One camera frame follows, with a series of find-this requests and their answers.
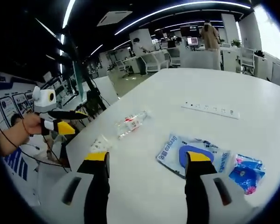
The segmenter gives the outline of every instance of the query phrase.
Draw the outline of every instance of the human hand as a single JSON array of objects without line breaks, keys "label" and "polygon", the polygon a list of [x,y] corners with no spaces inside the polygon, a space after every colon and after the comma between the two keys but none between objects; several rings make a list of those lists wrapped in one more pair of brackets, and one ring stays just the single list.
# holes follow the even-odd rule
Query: human hand
[{"label": "human hand", "polygon": [[41,118],[35,113],[27,114],[23,119],[23,125],[28,134],[41,134]]}]

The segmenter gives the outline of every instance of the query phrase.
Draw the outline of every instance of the power strip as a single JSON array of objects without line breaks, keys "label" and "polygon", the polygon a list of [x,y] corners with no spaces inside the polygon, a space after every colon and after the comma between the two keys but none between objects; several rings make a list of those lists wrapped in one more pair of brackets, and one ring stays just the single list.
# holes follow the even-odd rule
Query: power strip
[{"label": "power strip", "polygon": [[213,113],[216,115],[221,115],[228,118],[234,118],[239,119],[239,112],[231,109],[227,109],[225,107],[219,107],[219,106],[211,106],[208,104],[194,104],[186,102],[184,105],[182,105],[182,108],[196,110],[196,111],[202,111],[207,113]]}]

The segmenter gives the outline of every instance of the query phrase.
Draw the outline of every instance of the computer monitor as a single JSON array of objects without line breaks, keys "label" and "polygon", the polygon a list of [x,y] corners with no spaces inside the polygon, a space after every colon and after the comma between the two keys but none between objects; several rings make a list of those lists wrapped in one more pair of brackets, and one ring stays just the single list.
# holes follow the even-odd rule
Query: computer monitor
[{"label": "computer monitor", "polygon": [[189,37],[188,38],[188,45],[189,46],[197,46],[198,45],[198,38],[197,37]]}]

